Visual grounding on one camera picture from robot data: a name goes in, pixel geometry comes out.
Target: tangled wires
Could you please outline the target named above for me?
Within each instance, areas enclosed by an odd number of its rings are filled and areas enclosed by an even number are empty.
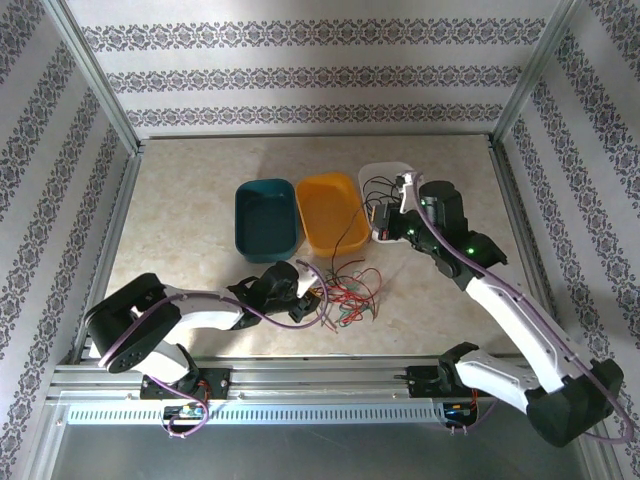
[[[367,192],[367,185],[375,185],[375,190],[371,190]],[[381,175],[377,175],[375,177],[371,177],[369,180],[364,182],[362,185],[362,194],[366,195],[364,199],[364,204],[367,207],[367,216],[371,217],[371,212],[373,210],[373,202],[378,202],[378,204],[383,203],[400,203],[402,198],[400,198],[400,192],[398,191],[398,186],[388,179],[387,177],[383,177]]]
[[[340,316],[336,322],[339,327],[348,327],[353,322],[364,319],[366,312],[371,312],[372,319],[378,315],[376,295],[382,286],[382,275],[378,269],[369,267],[362,271],[355,270],[352,274],[342,273],[349,265],[364,262],[364,259],[352,260],[345,263],[336,271],[331,268],[327,277],[329,287],[329,300],[338,305]],[[377,287],[370,288],[364,281],[371,274],[377,277]],[[335,330],[331,322],[326,323],[329,328]]]

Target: white container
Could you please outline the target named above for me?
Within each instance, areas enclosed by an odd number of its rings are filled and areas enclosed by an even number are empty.
[[[390,196],[400,198],[398,189],[392,188],[391,185],[386,185],[387,182],[384,179],[389,180],[389,183],[395,184],[396,176],[409,170],[413,170],[413,168],[411,168],[411,165],[407,165],[403,162],[381,162],[369,163],[365,165],[358,172],[358,183],[360,184],[360,194],[362,195],[362,201],[364,202],[365,200],[378,199],[379,203],[393,203],[394,199],[390,198]],[[366,213],[367,222],[369,222],[369,226],[372,229],[371,237],[374,241],[378,243],[398,243],[406,241],[403,239],[378,240],[378,230],[373,228],[373,225],[371,225],[371,210],[366,209]]]

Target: floral wallpaper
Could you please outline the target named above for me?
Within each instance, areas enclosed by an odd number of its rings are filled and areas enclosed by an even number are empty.
[[[0,479],[20,478],[127,164],[38,0],[0,5]]]
[[[625,372],[636,427],[614,447],[625,478],[640,477],[638,35],[631,2],[583,4],[504,145],[558,320]],[[620,434],[617,416],[605,424]]]
[[[489,132],[556,2],[99,3],[69,1],[146,138]]]

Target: metal plate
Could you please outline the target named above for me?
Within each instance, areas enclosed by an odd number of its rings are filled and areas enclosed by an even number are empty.
[[[68,425],[54,479],[578,480],[575,445],[542,441],[503,406],[468,436],[439,425],[216,425],[186,440],[154,425]]]
[[[131,401],[85,404],[69,409],[69,425],[157,425],[171,402]],[[366,405],[239,405],[213,403],[209,424],[217,425],[341,425],[441,423],[442,404]],[[178,420],[189,425],[196,420]]]

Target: marble-pattern surface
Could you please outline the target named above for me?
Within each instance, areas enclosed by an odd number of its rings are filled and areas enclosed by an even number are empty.
[[[308,175],[341,171],[357,182],[371,162],[401,161],[426,180],[449,180],[462,193],[469,226],[490,235],[524,278],[487,143],[475,136],[290,137],[155,140],[146,147],[108,294],[137,275],[154,272],[185,289],[219,289],[266,265],[252,265],[234,246],[234,198],[242,183],[280,177],[294,185]],[[326,268],[304,242],[296,257]],[[433,261],[407,244],[367,244],[337,265],[366,258],[383,275],[375,321],[339,329],[318,325],[288,331],[262,322],[239,332],[199,330],[171,335],[196,356],[435,355],[462,341],[492,353],[515,347],[497,323]],[[286,314],[278,316],[290,321]]]

